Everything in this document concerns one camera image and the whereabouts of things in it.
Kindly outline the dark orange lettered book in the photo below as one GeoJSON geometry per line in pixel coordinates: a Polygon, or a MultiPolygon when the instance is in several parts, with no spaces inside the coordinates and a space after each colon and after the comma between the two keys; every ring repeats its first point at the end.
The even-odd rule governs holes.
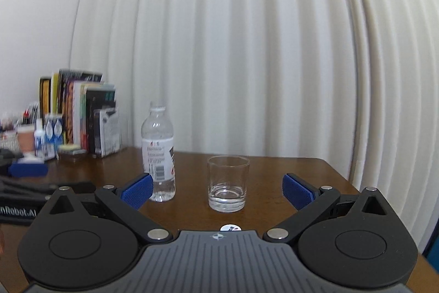
{"type": "Polygon", "coordinates": [[[68,144],[81,144],[80,115],[81,115],[81,80],[69,81],[66,94],[66,141],[68,144]]]}

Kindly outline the tall black cover book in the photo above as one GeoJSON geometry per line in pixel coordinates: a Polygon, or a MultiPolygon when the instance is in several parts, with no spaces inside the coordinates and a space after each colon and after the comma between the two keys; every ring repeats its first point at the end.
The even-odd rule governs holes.
{"type": "Polygon", "coordinates": [[[89,82],[100,82],[102,80],[102,73],[60,69],[58,73],[58,85],[57,85],[57,113],[63,113],[63,103],[65,99],[65,88],[68,81],[71,80],[83,80],[89,82]]]}

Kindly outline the white yellow spine book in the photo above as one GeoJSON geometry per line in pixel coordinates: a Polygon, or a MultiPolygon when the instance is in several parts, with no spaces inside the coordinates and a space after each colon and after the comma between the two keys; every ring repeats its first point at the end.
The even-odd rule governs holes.
{"type": "Polygon", "coordinates": [[[76,80],[72,83],[72,141],[82,149],[89,149],[90,109],[94,98],[102,97],[104,101],[113,102],[115,86],[105,82],[76,80]]]}

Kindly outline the black zippered case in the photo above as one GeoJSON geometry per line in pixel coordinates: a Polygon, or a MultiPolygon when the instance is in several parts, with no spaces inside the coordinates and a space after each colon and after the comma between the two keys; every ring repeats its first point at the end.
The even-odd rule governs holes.
{"type": "Polygon", "coordinates": [[[8,167],[12,163],[18,161],[19,159],[23,158],[24,155],[21,152],[14,152],[6,148],[0,149],[0,166],[1,167],[8,167]]]}

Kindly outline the metal tin with sticky notes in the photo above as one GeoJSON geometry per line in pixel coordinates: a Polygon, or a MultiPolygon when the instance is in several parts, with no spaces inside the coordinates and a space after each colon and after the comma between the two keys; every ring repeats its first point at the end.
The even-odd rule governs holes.
{"type": "Polygon", "coordinates": [[[57,148],[57,159],[59,161],[78,161],[87,155],[87,150],[82,149],[78,144],[62,144],[57,148]]]}

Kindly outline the black yellow thin book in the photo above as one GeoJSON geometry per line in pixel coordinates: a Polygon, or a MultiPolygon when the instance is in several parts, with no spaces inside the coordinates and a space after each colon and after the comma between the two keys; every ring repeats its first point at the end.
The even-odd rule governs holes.
{"type": "Polygon", "coordinates": [[[41,77],[39,84],[39,99],[40,99],[40,118],[44,119],[50,113],[50,95],[51,95],[51,78],[41,77]]]}

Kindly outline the clear drinking glass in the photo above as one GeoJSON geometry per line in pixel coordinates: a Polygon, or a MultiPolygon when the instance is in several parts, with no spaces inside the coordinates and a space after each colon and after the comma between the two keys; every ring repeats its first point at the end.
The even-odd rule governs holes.
{"type": "Polygon", "coordinates": [[[208,159],[208,205],[220,213],[235,213],[246,203],[249,159],[215,155],[208,159]]]}

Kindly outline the blue white carton box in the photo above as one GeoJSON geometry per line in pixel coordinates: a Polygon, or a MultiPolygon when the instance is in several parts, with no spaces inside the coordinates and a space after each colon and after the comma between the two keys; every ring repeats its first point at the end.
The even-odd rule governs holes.
{"type": "Polygon", "coordinates": [[[63,116],[59,114],[47,114],[45,116],[45,142],[47,160],[57,156],[58,147],[64,143],[63,116]]]}

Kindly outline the white pleated curtain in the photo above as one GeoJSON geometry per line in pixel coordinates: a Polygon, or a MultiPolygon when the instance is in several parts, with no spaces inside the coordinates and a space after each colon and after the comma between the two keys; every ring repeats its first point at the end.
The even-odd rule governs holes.
{"type": "Polygon", "coordinates": [[[141,143],[321,158],[379,188],[424,248],[438,217],[438,0],[79,0],[70,64],[99,71],[141,143]]]}

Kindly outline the black book with teal text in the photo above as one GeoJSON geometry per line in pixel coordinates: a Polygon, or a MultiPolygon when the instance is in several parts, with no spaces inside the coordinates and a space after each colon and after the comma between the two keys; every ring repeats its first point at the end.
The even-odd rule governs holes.
{"type": "Polygon", "coordinates": [[[94,111],[115,107],[114,88],[96,87],[86,90],[86,148],[94,154],[94,111]]]}

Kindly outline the pink paper cup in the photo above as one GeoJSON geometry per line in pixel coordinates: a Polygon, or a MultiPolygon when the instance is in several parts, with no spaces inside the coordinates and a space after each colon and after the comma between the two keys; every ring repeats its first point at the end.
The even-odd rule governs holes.
{"type": "Polygon", "coordinates": [[[17,126],[17,140],[23,153],[34,152],[34,132],[35,126],[33,124],[17,126]]]}

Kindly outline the clear plastic water bottle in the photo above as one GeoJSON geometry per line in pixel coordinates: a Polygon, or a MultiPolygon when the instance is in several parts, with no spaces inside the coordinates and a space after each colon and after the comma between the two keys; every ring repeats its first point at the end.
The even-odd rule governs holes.
{"type": "Polygon", "coordinates": [[[143,171],[153,178],[153,202],[168,202],[176,194],[174,131],[162,101],[150,103],[141,126],[143,171]]]}

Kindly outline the white plastic organizer basket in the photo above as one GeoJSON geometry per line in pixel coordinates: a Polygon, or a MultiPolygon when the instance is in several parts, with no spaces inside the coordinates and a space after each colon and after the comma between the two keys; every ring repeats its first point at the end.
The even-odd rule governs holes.
{"type": "Polygon", "coordinates": [[[20,146],[17,133],[14,131],[2,132],[0,135],[0,148],[8,149],[12,152],[19,152],[20,146]]]}

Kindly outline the white bottle cap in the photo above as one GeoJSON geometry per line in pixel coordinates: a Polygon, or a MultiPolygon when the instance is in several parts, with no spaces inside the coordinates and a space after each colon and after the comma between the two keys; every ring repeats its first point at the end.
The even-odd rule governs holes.
{"type": "Polygon", "coordinates": [[[241,227],[235,224],[226,224],[220,228],[220,231],[240,231],[241,227]]]}

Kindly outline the small white dropper bottle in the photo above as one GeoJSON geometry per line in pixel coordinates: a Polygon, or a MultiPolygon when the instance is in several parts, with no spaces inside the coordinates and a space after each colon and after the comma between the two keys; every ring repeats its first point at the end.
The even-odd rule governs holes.
{"type": "Polygon", "coordinates": [[[36,129],[34,131],[34,151],[35,156],[45,160],[45,130],[43,128],[43,120],[36,120],[36,129]]]}

